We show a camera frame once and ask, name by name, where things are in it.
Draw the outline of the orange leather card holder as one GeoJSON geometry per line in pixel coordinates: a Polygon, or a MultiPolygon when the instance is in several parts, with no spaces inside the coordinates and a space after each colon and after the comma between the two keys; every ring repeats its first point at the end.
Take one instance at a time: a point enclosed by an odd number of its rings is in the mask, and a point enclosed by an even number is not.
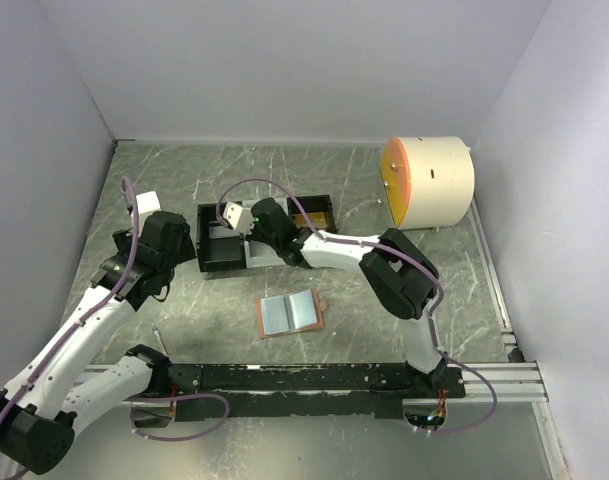
{"type": "Polygon", "coordinates": [[[262,297],[256,300],[261,339],[318,330],[325,326],[327,302],[316,288],[298,293],[262,297]]]}

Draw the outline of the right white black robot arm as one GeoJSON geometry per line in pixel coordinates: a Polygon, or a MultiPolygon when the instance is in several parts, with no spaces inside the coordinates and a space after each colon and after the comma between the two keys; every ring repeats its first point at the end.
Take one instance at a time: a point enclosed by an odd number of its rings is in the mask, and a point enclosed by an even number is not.
{"type": "Polygon", "coordinates": [[[333,234],[309,224],[298,227],[273,198],[244,208],[241,233],[270,247],[285,264],[306,269],[334,269],[362,275],[384,309],[405,322],[410,390],[427,398],[443,384],[446,360],[432,319],[443,298],[439,273],[399,230],[374,236],[333,234]]]}

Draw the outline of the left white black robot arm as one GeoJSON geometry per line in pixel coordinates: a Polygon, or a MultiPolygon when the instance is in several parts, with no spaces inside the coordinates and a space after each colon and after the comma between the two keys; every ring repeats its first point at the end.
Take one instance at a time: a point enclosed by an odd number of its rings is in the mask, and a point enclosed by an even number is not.
{"type": "Polygon", "coordinates": [[[131,396],[160,398],[171,385],[168,359],[136,346],[95,387],[74,386],[115,330],[169,288],[178,265],[196,257],[186,219],[167,211],[115,232],[113,240],[116,254],[101,264],[69,319],[0,389],[0,453],[24,471],[49,472],[106,411],[131,396]]]}

